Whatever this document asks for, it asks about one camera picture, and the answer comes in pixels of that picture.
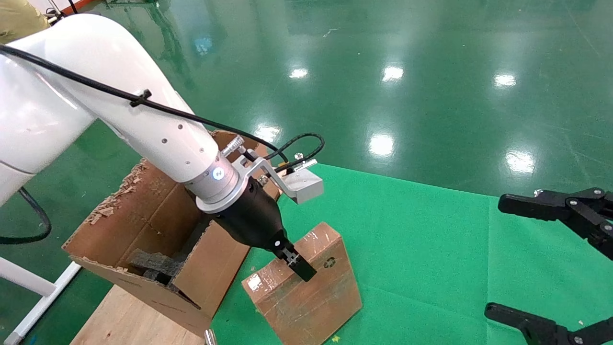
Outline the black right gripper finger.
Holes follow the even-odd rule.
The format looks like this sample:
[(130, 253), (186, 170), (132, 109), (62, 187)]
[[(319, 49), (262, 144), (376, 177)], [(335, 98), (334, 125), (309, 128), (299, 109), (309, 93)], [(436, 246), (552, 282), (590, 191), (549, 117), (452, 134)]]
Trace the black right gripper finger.
[(516, 328), (528, 345), (603, 345), (613, 340), (612, 318), (569, 331), (554, 320), (498, 303), (486, 304), (485, 317)]
[(560, 221), (609, 260), (613, 259), (613, 193), (589, 188), (573, 194), (537, 190), (533, 197), (503, 194), (500, 212), (543, 221)]

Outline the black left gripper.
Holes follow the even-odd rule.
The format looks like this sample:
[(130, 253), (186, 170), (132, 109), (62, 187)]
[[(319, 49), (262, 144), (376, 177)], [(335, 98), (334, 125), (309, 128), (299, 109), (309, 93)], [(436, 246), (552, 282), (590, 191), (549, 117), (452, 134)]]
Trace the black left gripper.
[(239, 243), (273, 251), (304, 282), (315, 276), (316, 270), (287, 238), (276, 200), (256, 179), (250, 177), (239, 199), (216, 213), (215, 220)]

